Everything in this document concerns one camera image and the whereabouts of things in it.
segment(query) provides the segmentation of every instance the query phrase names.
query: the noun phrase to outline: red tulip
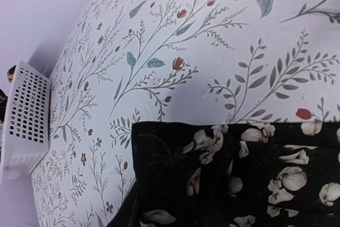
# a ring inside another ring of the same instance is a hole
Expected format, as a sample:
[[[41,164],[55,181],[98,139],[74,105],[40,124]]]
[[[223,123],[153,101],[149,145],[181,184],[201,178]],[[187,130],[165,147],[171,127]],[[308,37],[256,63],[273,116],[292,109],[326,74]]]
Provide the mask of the red tulip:
[[[309,119],[312,118],[312,113],[308,109],[299,108],[296,111],[296,116],[303,119],[303,120],[309,120]]]
[[[186,9],[183,9],[182,11],[179,11],[177,13],[177,18],[183,18],[186,15]]]
[[[176,71],[181,70],[183,67],[181,66],[184,62],[184,59],[182,59],[181,57],[178,57],[176,59],[174,59],[173,63],[172,63],[172,68]]]
[[[166,98],[165,98],[165,102],[166,103],[169,103],[171,101],[171,96],[167,96]]]
[[[215,0],[210,0],[207,4],[207,6],[212,6],[215,3]]]

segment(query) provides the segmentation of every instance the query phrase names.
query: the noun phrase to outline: floral wallpaper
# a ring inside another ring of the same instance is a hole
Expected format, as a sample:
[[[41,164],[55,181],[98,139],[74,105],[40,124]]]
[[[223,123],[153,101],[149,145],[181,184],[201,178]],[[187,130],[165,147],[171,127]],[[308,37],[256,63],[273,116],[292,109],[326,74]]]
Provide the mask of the floral wallpaper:
[[[132,123],[340,121],[336,1],[93,0],[52,74],[40,226],[107,225]]]

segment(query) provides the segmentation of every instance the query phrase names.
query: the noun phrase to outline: white wall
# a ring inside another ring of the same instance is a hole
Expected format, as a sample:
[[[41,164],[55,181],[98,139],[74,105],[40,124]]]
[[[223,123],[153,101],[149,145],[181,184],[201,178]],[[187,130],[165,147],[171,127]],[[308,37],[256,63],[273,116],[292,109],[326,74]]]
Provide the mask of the white wall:
[[[0,88],[8,94],[6,72],[33,53],[51,65],[61,53],[90,0],[0,0]],[[37,226],[31,180],[0,186],[1,226]]]

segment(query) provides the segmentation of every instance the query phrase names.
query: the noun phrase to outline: plastic basket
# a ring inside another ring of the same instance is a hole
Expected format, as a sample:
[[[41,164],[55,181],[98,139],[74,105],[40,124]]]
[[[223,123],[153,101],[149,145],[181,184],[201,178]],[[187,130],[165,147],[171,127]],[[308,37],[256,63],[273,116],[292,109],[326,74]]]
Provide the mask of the plastic basket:
[[[48,78],[19,60],[6,105],[0,182],[29,175],[49,150]]]

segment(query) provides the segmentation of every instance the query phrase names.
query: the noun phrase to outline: black floral fabric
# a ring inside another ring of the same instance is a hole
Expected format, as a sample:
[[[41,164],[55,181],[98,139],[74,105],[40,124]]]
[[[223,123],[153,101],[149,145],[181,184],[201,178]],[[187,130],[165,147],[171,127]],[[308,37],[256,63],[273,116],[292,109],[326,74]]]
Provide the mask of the black floral fabric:
[[[134,124],[136,182],[108,226],[340,226],[339,128]]]

